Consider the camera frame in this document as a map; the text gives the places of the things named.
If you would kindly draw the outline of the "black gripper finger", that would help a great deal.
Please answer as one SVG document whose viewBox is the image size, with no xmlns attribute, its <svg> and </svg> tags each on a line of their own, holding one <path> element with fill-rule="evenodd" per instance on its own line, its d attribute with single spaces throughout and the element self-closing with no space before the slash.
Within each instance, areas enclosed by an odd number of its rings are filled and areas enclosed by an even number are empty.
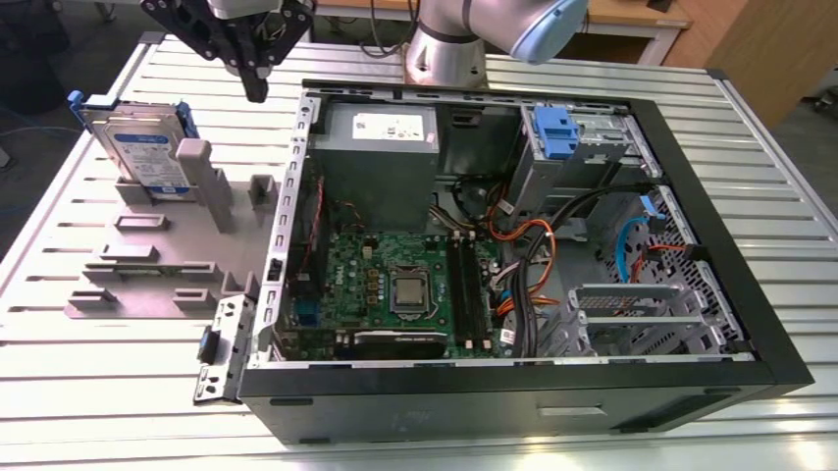
<svg viewBox="0 0 838 471">
<path fill-rule="evenodd" d="M 250 102 L 255 101 L 256 92 L 256 48 L 250 44 L 244 47 L 202 47 L 198 39 L 198 22 L 216 18 L 206 1 L 144 0 L 140 2 L 143 11 L 171 34 L 207 61 L 219 59 L 240 78 L 244 95 Z"/>
<path fill-rule="evenodd" d="M 267 78 L 311 29 L 314 19 L 314 3 L 282 3 L 278 10 L 266 14 L 256 29 L 256 102 L 266 100 Z"/>
</svg>

